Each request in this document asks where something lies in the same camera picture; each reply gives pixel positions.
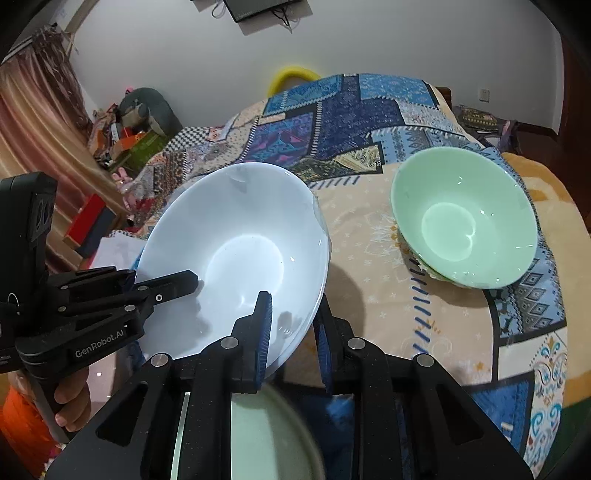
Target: screw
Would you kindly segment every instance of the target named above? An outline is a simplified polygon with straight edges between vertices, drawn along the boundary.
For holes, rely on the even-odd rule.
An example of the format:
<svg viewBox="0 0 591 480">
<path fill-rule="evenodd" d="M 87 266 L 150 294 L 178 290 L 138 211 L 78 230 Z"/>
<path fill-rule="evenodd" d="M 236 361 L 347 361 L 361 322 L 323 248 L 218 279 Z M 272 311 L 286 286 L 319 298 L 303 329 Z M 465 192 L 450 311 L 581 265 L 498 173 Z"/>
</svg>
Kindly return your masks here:
<svg viewBox="0 0 591 480">
<path fill-rule="evenodd" d="M 234 348 L 235 346 L 238 346 L 238 340 L 235 339 L 234 337 L 225 337 L 225 338 L 222 338 L 220 345 L 222 346 L 222 348 L 229 350 L 230 348 Z"/>
<path fill-rule="evenodd" d="M 168 355 L 166 353 L 157 353 L 150 359 L 150 363 L 155 367 L 163 367 L 168 363 Z"/>
<path fill-rule="evenodd" d="M 349 339 L 347 345 L 349 345 L 349 348 L 352 348 L 353 350 L 361 350 L 365 347 L 365 340 L 359 337 L 353 337 Z"/>
<path fill-rule="evenodd" d="M 433 357 L 431 355 L 427 355 L 426 353 L 421 353 L 421 355 L 417 355 L 417 363 L 421 365 L 421 367 L 432 367 L 435 363 Z"/>
</svg>

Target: curtain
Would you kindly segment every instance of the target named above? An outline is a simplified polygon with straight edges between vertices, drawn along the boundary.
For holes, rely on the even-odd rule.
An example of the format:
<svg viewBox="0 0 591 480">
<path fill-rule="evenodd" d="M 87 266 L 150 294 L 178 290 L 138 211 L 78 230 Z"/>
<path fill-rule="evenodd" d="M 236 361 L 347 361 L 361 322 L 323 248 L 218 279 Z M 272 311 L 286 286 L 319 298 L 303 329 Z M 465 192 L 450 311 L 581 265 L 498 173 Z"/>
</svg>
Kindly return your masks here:
<svg viewBox="0 0 591 480">
<path fill-rule="evenodd" d="M 52 29 L 40 30 L 35 35 L 33 49 L 52 91 L 76 128 L 88 140 L 92 131 L 92 121 L 84 108 L 80 84 L 64 51 L 63 42 L 62 33 Z"/>
<path fill-rule="evenodd" d="M 61 44 L 52 48 L 63 51 Z M 86 127 L 76 120 L 77 100 L 72 102 L 73 72 L 69 87 L 58 92 L 57 72 L 53 80 L 46 73 L 55 65 L 40 61 L 35 49 L 40 46 L 25 48 L 0 67 L 0 178 L 43 171 L 58 181 L 48 266 L 75 270 L 81 257 L 63 237 L 85 200 L 97 193 L 115 213 L 124 215 L 125 208 L 113 181 L 86 148 Z"/>
</svg>

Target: white paper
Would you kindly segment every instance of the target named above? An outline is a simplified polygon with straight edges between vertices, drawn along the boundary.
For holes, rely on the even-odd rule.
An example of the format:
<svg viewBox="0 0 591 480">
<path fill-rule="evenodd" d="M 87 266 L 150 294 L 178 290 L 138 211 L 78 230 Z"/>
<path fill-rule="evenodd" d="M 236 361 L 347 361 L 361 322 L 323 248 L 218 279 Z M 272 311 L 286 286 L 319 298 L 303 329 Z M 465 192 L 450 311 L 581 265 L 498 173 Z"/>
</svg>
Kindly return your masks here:
<svg viewBox="0 0 591 480">
<path fill-rule="evenodd" d="M 112 237 L 100 239 L 100 245 L 91 268 L 111 267 L 112 265 L 116 266 L 117 270 L 131 268 L 146 243 L 146 240 L 115 232 Z"/>
</svg>

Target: pink curtain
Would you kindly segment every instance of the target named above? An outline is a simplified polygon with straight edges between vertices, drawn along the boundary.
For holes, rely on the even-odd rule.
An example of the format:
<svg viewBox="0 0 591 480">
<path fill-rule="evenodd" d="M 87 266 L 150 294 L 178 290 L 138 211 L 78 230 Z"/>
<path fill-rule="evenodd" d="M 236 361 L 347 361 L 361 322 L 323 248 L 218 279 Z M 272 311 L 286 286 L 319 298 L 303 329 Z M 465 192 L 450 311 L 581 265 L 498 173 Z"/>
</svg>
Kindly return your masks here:
<svg viewBox="0 0 591 480">
<path fill-rule="evenodd" d="M 97 193 L 116 213 L 125 208 L 86 148 L 87 125 L 77 119 L 79 106 L 56 90 L 55 76 L 47 73 L 51 62 L 40 61 L 36 53 L 40 48 L 29 46 L 0 67 L 0 178 L 43 171 L 58 180 L 48 263 L 52 270 L 75 270 L 81 258 L 63 236 L 85 200 Z M 61 43 L 51 48 L 63 51 Z"/>
</svg>

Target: electrical outlet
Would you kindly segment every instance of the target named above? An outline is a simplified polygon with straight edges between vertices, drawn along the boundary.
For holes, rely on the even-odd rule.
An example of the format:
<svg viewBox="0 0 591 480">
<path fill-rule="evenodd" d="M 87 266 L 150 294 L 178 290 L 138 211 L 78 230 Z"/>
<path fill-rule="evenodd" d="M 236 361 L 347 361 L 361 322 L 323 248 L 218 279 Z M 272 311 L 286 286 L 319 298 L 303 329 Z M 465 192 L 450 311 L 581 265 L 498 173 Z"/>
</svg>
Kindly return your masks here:
<svg viewBox="0 0 591 480">
<path fill-rule="evenodd" d="M 486 88 L 481 88 L 478 90 L 478 99 L 481 102 L 490 102 L 491 101 L 491 91 Z"/>
</svg>

